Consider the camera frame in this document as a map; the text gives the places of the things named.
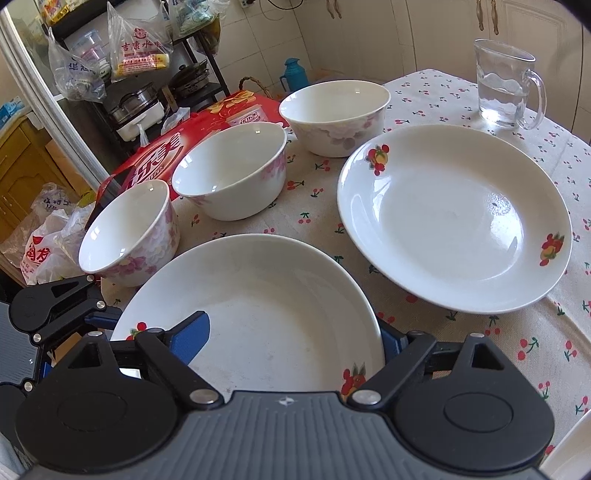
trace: metal screw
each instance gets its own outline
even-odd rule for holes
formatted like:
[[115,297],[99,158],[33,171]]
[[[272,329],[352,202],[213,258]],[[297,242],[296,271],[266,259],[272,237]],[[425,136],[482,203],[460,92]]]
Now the metal screw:
[[382,395],[375,390],[357,390],[351,398],[361,405],[375,405],[382,399]]
[[189,394],[191,401],[202,405],[214,403],[219,398],[219,396],[220,395],[216,391],[210,390],[208,388],[199,388],[198,390],[193,390]]

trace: glass pitcher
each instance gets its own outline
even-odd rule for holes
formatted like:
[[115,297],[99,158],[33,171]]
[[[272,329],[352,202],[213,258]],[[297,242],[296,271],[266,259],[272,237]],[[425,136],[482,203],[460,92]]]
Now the glass pitcher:
[[[546,113],[546,90],[534,72],[535,57],[524,50],[492,40],[476,40],[478,107],[485,120],[502,128],[536,128]],[[538,87],[538,114],[524,120],[531,84]]]

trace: plastic bag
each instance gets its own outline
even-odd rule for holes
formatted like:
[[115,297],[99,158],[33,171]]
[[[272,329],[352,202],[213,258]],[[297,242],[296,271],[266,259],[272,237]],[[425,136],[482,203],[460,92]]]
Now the plastic bag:
[[57,89],[68,100],[101,103],[106,97],[98,63],[82,60],[57,44],[49,29],[49,65]]
[[172,0],[170,20],[173,25],[173,39],[188,37],[209,25],[226,11],[229,4],[229,0]]
[[[217,51],[220,47],[220,36],[222,35],[222,25],[220,23],[220,15],[216,17],[216,19],[211,22],[209,25],[206,25],[201,29],[201,33],[203,35],[204,41],[207,43],[209,51],[216,55]],[[195,51],[202,53],[205,55],[205,50],[201,45],[201,42],[198,42],[194,37],[189,38],[189,45]]]
[[107,3],[113,82],[128,75],[168,68],[173,42],[166,31],[163,9],[164,3],[160,3],[159,13],[148,20],[126,19]]
[[169,116],[164,123],[162,124],[162,130],[160,131],[160,135],[164,135],[169,130],[172,130],[176,127],[180,122],[184,122],[185,120],[189,120],[189,115],[191,114],[190,108],[179,108],[176,113]]
[[19,267],[25,254],[25,247],[33,230],[38,228],[49,214],[57,209],[63,209],[71,215],[76,204],[73,203],[66,191],[55,183],[46,183],[39,195],[31,204],[31,213],[18,224],[10,236],[0,244],[0,252],[15,267]]
[[95,207],[76,207],[71,216],[55,210],[29,237],[21,261],[21,272],[28,285],[72,278],[84,272],[77,258],[85,235],[84,225]]

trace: white plastic bag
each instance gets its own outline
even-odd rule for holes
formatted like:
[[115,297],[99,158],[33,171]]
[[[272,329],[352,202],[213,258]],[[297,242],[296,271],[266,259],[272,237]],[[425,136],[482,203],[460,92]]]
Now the white plastic bag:
[[148,20],[126,19],[107,2],[113,82],[128,75],[168,68],[173,42],[166,30],[163,9],[164,3],[160,3],[159,12]]
[[172,130],[176,127],[180,122],[184,122],[185,120],[189,119],[189,115],[191,114],[190,108],[179,108],[176,113],[169,116],[164,123],[162,124],[162,130],[160,131],[160,135],[164,135],[169,130]]
[[20,265],[28,285],[84,273],[78,266],[78,251],[85,235],[84,225],[94,207],[94,203],[76,207],[71,216],[63,209],[55,210],[31,234]]
[[66,193],[66,191],[55,183],[46,183],[39,195],[31,204],[31,213],[18,224],[10,236],[0,244],[0,252],[15,267],[20,267],[25,247],[33,230],[38,228],[51,212],[63,209],[70,215],[76,206]]

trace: plate rim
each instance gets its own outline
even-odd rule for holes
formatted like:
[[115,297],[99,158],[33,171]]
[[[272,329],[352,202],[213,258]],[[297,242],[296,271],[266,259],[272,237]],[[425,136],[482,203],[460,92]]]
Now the plate rim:
[[356,232],[354,229],[349,229],[347,228],[347,220],[346,217],[343,215],[343,209],[344,209],[344,205],[343,202],[345,201],[343,198],[343,185],[344,185],[344,179],[343,177],[346,176],[348,174],[348,171],[350,170],[350,166],[353,163],[355,157],[359,154],[359,152],[361,152],[364,148],[367,148],[368,146],[370,146],[371,144],[373,144],[374,142],[380,142],[378,139],[380,138],[385,138],[388,136],[392,136],[392,135],[398,135],[400,131],[403,130],[407,130],[407,129],[413,129],[413,130],[418,130],[418,129],[423,129],[424,127],[429,127],[429,128],[436,128],[436,129],[446,129],[446,130],[454,130],[454,131],[462,131],[462,135],[467,134],[467,135],[486,135],[487,137],[491,137],[493,139],[493,141],[502,141],[504,142],[506,145],[510,146],[512,149],[514,149],[515,151],[517,151],[517,154],[521,154],[523,156],[525,156],[532,164],[533,167],[538,168],[546,177],[546,179],[549,182],[549,185],[552,186],[552,188],[556,191],[556,193],[558,193],[558,197],[561,200],[561,205],[563,207],[563,212],[565,214],[566,219],[568,220],[568,225],[569,225],[569,248],[568,248],[568,255],[566,257],[566,263],[565,263],[565,268],[564,270],[567,270],[569,262],[570,262],[570,256],[571,256],[571,252],[573,249],[573,241],[572,241],[572,236],[571,233],[573,231],[573,225],[572,225],[572,221],[570,219],[570,215],[569,215],[569,209],[566,206],[566,203],[564,201],[564,198],[562,197],[562,194],[560,193],[560,191],[558,190],[558,188],[556,187],[556,185],[554,184],[554,182],[552,181],[552,178],[550,178],[550,176],[544,171],[544,169],[542,167],[540,167],[529,155],[527,155],[525,152],[521,151],[519,148],[517,148],[515,145],[512,145],[511,143],[509,143],[508,141],[503,140],[502,138],[499,137],[492,137],[491,135],[484,133],[481,130],[477,130],[477,129],[471,129],[471,128],[465,128],[465,127],[460,127],[459,125],[439,125],[439,124],[423,124],[423,125],[409,125],[406,127],[401,127],[398,128],[396,130],[390,131],[390,132],[384,132],[380,135],[378,135],[377,137],[373,137],[371,140],[368,140],[366,143],[364,143],[363,145],[361,145],[359,148],[357,148],[350,156],[349,158],[345,161],[340,173],[339,173],[339,179],[338,179],[338,184],[337,184],[337,195],[336,195],[336,200],[337,200],[337,208],[339,211],[339,216],[340,216],[340,220],[345,224],[345,228],[347,230],[347,233],[349,235],[349,238],[352,240],[352,242],[355,244],[355,247],[357,247],[357,249],[361,252],[361,254],[368,260],[371,262],[371,264],[376,267],[380,273],[382,273],[384,276],[386,276],[387,279],[389,279],[390,281],[392,281],[393,283],[395,283],[396,285],[398,285],[400,288],[402,288],[403,290],[409,292],[410,294],[413,294],[417,297],[419,297],[420,299],[423,299],[433,305],[437,305],[439,307],[445,308],[445,309],[449,309],[449,310],[457,310],[458,312],[463,312],[463,313],[470,313],[470,314],[475,314],[475,315],[493,315],[493,314],[504,314],[504,313],[510,313],[510,312],[515,312],[517,310],[521,310],[525,307],[528,307],[534,303],[536,303],[537,301],[545,298],[549,292],[552,291],[552,289],[558,284],[558,282],[560,281],[560,279],[563,277],[564,275],[564,271],[557,276],[555,282],[552,284],[552,286],[550,288],[547,289],[546,292],[544,292],[543,294],[539,295],[537,298],[532,299],[527,301],[526,303],[520,304],[518,306],[514,306],[514,307],[510,307],[507,309],[496,309],[496,310],[467,310],[467,309],[463,309],[458,307],[457,305],[451,305],[448,303],[444,303],[444,302],[439,302],[439,301],[433,301],[430,300],[428,296],[421,294],[420,292],[410,289],[408,287],[406,287],[402,281],[400,281],[399,279],[395,279],[393,278],[394,275],[390,275],[389,273],[383,271],[380,267],[379,267],[379,259],[377,259],[377,257],[375,257],[373,255],[373,253],[369,252],[367,249],[362,247],[361,241],[359,240],[359,237],[357,236]]
[[[345,268],[342,265],[340,265],[338,262],[336,262],[332,257],[327,255],[325,252],[323,252],[319,248],[314,247],[313,245],[307,244],[301,240],[291,238],[288,236],[269,235],[268,233],[239,233],[237,235],[229,235],[229,236],[216,238],[215,240],[210,240],[210,241],[204,242],[200,245],[197,245],[193,248],[190,248],[186,252],[183,252],[179,256],[173,258],[170,262],[168,262],[165,266],[163,266],[163,268],[158,270],[154,274],[154,276],[152,276],[144,285],[142,285],[142,287],[136,292],[134,297],[129,301],[129,303],[126,306],[125,310],[123,311],[121,317],[123,317],[125,315],[125,312],[129,308],[129,305],[131,305],[131,303],[134,301],[134,298],[136,297],[137,294],[139,294],[141,289],[144,288],[144,286],[147,285],[149,282],[153,281],[153,279],[156,278],[160,274],[160,272],[165,271],[168,268],[168,266],[171,265],[173,262],[178,260],[178,263],[180,264],[183,262],[183,260],[181,260],[181,259],[185,255],[186,255],[186,257],[184,260],[186,260],[190,256],[190,255],[188,255],[189,252],[192,252],[191,254],[194,255],[195,253],[193,252],[193,250],[203,249],[204,246],[212,244],[214,242],[217,242],[217,244],[220,244],[222,242],[227,243],[227,242],[232,242],[232,241],[240,241],[241,238],[245,238],[245,237],[248,237],[251,239],[256,239],[256,238],[264,239],[265,241],[268,241],[268,242],[277,242],[277,243],[296,245],[298,248],[304,248],[304,249],[310,251],[313,255],[317,255],[320,258],[330,261],[331,265],[336,267],[336,271],[339,272],[339,274],[343,275],[344,278],[347,279],[348,283],[351,284],[351,286],[359,294],[360,300],[362,301],[363,306],[365,307],[365,309],[368,312],[368,318],[372,319],[372,330],[371,331],[375,334],[376,346],[379,345],[379,348],[376,349],[372,345],[368,345],[367,351],[368,351],[368,354],[370,355],[370,357],[376,362],[376,365],[379,365],[379,367],[376,368],[375,373],[377,373],[381,368],[383,368],[385,366],[386,361],[385,361],[385,354],[384,354],[384,345],[382,343],[382,334],[381,334],[381,330],[379,328],[378,320],[377,320],[375,311],[374,311],[373,307],[371,306],[369,299],[367,298],[367,295],[363,292],[363,290],[361,289],[359,284],[355,281],[355,279],[351,276],[351,274],[349,274],[349,272],[347,272],[345,270]],[[125,340],[125,338],[126,338],[126,335],[123,335],[123,334],[117,332],[117,328],[119,327],[120,321],[121,321],[121,319],[119,319],[119,322],[115,326],[115,330],[113,330],[113,335],[112,335],[113,340]],[[119,331],[120,332],[125,331],[123,325],[121,325],[121,328]]]

